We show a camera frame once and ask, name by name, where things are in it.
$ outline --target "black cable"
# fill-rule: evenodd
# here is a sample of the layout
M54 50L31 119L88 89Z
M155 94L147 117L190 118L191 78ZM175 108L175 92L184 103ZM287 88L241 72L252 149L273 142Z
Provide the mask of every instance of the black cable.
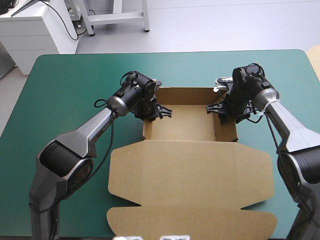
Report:
M105 104L103 104L103 105L101 105L101 106L96 106L97 101L95 101L95 103L94 103L94 106L95 106L96 108L99 108L99 107L102 107L102 106L105 105ZM107 156L109 155L109 152L110 152L111 147L112 147L113 142L114 142L114 114L115 114L114 112L111 113L111 118L112 118L112 120L111 120L111 136L110 136L110 143L109 143L108 150L106 151L106 153L105 153L103 159L101 160L100 164L98 165L98 167L93 171L93 173L87 178L86 181L89 181L89 180L98 172L98 170L101 168L101 166L102 166L102 165L104 164L104 162L106 161Z
M251 122L251 123L253 123L253 124L257 124L257 123L259 123L260 120L263 118L263 115L261 115L257 121L253 121L253 120L251 120L251 119L249 119L249 118L247 118L247 117L245 117L245 116L243 116L243 117L244 117L244 119L248 120L249 122Z
M46 2L44 2L44 1L42 1L42 0L40 0L40 2L44 3L44 4L47 5L49 8L51 8L53 11L55 11L55 13L56 13L56 14L59 16L59 18L61 19L61 21L62 21L62 23L63 23L63 25L64 25L64 28L65 28L66 32L68 33L68 35L70 36L70 38L71 38L72 40L74 40L74 41L77 41L77 40L79 39L78 34L76 35L76 38L73 38L73 37L71 36L71 34L70 34L70 32L69 32L66 24L65 24L65 21L62 19L62 17L61 17L60 14L57 12L57 10L55 10L51 5L49 5L48 3L46 3Z
M300 190L295 186L295 184L294 184L293 182L290 181L290 178L289 178L287 172L285 171L284 161L283 161L283 158L282 158L282 156L281 156L281 153L280 153L280 150L279 150L279 145L278 145L278 142L277 142L277 139L276 139L276 135L275 135L275 132L274 132L272 126L271 126L270 119L269 119L269 116L268 116L267 112L265 112L265 117L266 117L266 121L267 121L267 123L268 123L269 129L270 129L270 132L271 132L271 135L272 135L274 144L275 144L276 152L277 152L277 154L279 155L279 158L280 158L280 159L279 159L279 160L280 160L279 162L280 162L280 164L281 164L281 167L284 169L284 174L285 174L284 179L287 179L287 180L288 180L288 183L291 185L291 187L292 187L293 189L295 189L297 196L298 196L298 197L301 199L301 201L303 202L303 205L298 204L298 207L299 207L300 209L302 209L302 212L303 212L303 213L304 213L304 211L307 211L307 212L308 212L307 215L306 215L306 219L305 219L304 221L301 221L301 222L299 222L298 224L296 224L295 226L292 226L291 231L293 231L293 233L292 233L291 235L293 235L293 234L295 234L295 233L297 232L297 230L298 230L299 228L301 228L303 225L305 225L306 223L308 223L308 222L310 222L310 221L312 220L312 217L313 217L313 215L314 215L314 212L313 212L313 211L310 209L310 207L307 205L306 201L301 197Z
M66 24L65 24L65 21L62 19L61 15L57 12L57 10L55 10L51 5L49 5L48 3L44 2L44 1L41 1L41 0L40 0L40 2L44 3L44 4L47 5L49 8L51 8L53 11L55 11L55 13L56 13L56 14L59 16L59 18L61 19L61 21L62 21L62 23L63 23L63 25L64 25L64 28L65 28L65 30L66 30L66 32L68 33L69 37L70 37L72 40L77 41L77 40L79 39L79 36L82 35L82 34L84 34L84 33L87 31L87 29L86 29L86 30L84 30L82 33L79 33L79 34L76 32L76 33L77 33L77 34L76 34L76 38L73 38L73 37L71 36L71 34L70 34L70 32L69 32ZM93 11L93 10L91 10L91 9L89 9L89 11L92 11L93 14L96 15L96 12L95 12L95 11Z

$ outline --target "white table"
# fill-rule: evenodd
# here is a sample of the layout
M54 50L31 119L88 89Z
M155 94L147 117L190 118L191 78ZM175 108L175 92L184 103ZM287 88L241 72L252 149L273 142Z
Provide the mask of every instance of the white table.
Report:
M58 15L42 2L11 17L25 2L20 0L14 9L0 15L0 42L21 72L28 75L39 56L74 54L78 40L69 37ZM49 4L61 15L70 34L76 38L64 0L52 0Z
M141 0L142 11L123 12L123 0L113 0L113 11L110 14L91 15L86 0L77 1L87 32L94 36L94 25L121 24L130 22L144 22L144 30L150 31L147 0Z

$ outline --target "cardboard box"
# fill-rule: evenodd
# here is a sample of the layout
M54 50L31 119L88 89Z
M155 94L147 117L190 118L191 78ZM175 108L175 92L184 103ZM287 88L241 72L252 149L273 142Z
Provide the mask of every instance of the cardboard box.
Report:
M189 235L192 240L266 240L277 218L241 210L274 194L270 156L241 145L235 122L207 105L212 88L160 88L172 118L145 121L145 140L112 152L109 191L140 204L107 213L117 236Z

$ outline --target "box flap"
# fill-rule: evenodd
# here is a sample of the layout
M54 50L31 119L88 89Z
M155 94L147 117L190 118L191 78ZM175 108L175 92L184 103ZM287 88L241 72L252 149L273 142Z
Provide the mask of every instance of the box flap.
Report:
M162 105L210 105L218 97L213 87L160 87L156 91Z
M116 149L109 191L142 205L108 212L117 235L139 231L153 240L188 230L199 236L192 239L257 240L277 222L272 213L241 210L274 194L273 171L268 154L236 142L144 140Z
M197 207L114 207L107 213L117 236L189 235L191 240L267 240L277 218L269 212Z

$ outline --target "grey floor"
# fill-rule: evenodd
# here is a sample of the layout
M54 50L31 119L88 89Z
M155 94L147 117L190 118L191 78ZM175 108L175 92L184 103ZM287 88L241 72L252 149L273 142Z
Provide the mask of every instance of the grey floor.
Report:
M96 14L112 1L91 0ZM151 31L142 22L96 26L77 54L301 49L320 45L320 0L149 0ZM124 0L137 11L140 0ZM0 80L2 134L27 80L18 68Z

